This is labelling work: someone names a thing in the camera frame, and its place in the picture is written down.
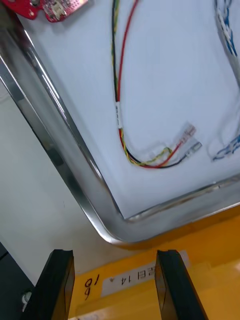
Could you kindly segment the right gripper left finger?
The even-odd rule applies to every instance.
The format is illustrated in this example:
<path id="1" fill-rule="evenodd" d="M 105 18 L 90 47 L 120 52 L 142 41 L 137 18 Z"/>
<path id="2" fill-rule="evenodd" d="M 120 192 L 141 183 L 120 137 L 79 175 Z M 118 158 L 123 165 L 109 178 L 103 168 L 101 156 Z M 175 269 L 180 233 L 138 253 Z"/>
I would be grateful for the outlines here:
<path id="1" fill-rule="evenodd" d="M 75 283 L 74 253 L 55 249 L 49 255 L 23 312 L 25 320 L 67 320 Z"/>

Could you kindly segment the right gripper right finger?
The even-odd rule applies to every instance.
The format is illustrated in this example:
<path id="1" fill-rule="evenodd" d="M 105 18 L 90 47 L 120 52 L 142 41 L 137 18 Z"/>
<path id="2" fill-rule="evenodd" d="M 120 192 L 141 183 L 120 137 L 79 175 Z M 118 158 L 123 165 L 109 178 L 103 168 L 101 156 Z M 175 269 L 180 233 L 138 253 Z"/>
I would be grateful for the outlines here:
<path id="1" fill-rule="evenodd" d="M 163 320 L 208 319 L 178 251 L 157 251 L 154 280 Z"/>

